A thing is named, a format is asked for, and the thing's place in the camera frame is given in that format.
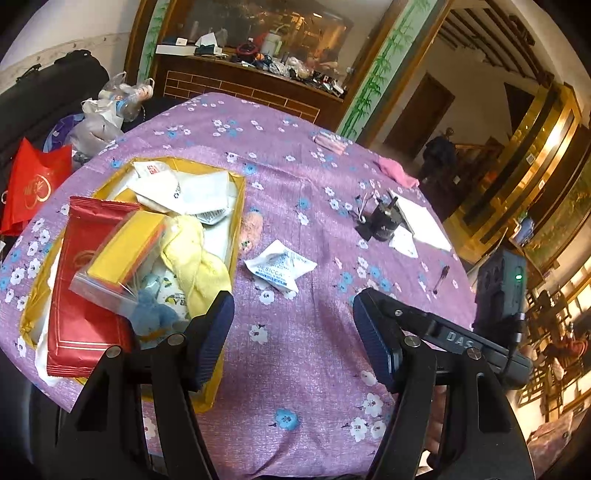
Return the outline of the person hand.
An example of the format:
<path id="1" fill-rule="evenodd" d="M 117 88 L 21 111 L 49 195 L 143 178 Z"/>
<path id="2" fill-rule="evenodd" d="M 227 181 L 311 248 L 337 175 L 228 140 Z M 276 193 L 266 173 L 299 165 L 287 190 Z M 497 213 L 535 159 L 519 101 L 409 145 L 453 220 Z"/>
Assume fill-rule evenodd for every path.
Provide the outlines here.
<path id="1" fill-rule="evenodd" d="M 425 439 L 425 449 L 437 455 L 443 435 L 446 418 L 447 387 L 436 386 L 433 393 L 429 425 Z"/>

